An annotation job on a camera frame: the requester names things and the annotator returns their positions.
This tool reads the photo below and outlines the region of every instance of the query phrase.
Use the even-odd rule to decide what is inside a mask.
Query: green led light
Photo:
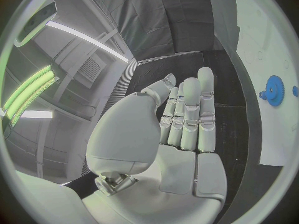
[[[11,120],[11,126],[14,127],[15,124],[18,122],[24,111],[28,108],[29,105],[49,86],[51,86],[55,81],[57,81],[58,78],[54,77],[48,82],[46,82],[44,85],[42,85],[37,91],[35,91],[24,103],[23,105],[17,110],[15,116]]]
[[[6,115],[9,119],[13,118],[13,115],[16,111],[22,106],[22,104],[40,87],[42,87],[46,82],[50,79],[54,78],[54,73],[52,71],[48,71],[43,74],[41,77],[37,78],[33,81],[27,88],[25,88],[17,98],[12,102],[10,107],[8,108]]]
[[[43,74],[47,73],[51,70],[51,65],[46,66],[45,68],[41,69],[40,71],[36,72],[33,76],[29,77],[23,84],[21,84],[16,91],[10,96],[8,101],[3,106],[3,111],[5,112],[13,103],[13,101],[18,97],[18,95],[26,89],[27,86],[29,86],[32,82],[34,82],[36,79],[41,77]]]

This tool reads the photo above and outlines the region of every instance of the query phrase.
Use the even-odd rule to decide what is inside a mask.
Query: robotic hand
[[[131,174],[147,170],[154,162],[160,139],[155,115],[168,98],[173,74],[118,101],[100,119],[87,145],[86,160],[97,174],[96,184],[107,196],[133,185]]]

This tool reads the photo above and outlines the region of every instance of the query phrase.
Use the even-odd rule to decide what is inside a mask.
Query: white robotic hand
[[[175,86],[173,74],[118,101],[100,119],[87,145],[89,169],[98,188],[112,195],[136,182],[131,174],[147,170],[155,160],[160,127],[155,112]]]

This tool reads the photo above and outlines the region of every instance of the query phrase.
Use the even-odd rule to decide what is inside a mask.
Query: air vent
[[[98,65],[92,58],[88,58],[87,61],[81,66],[79,72],[91,82],[94,82],[102,67]]]

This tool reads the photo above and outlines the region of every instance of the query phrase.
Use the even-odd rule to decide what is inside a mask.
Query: dark floor
[[[222,159],[228,181],[225,206],[215,223],[228,210],[243,178],[248,150],[249,128],[246,103],[237,73],[225,51],[189,53],[145,63],[136,68],[127,95],[173,73],[176,86],[188,77],[197,77],[199,68],[210,67],[215,76],[216,153]],[[165,103],[158,108],[161,118]]]

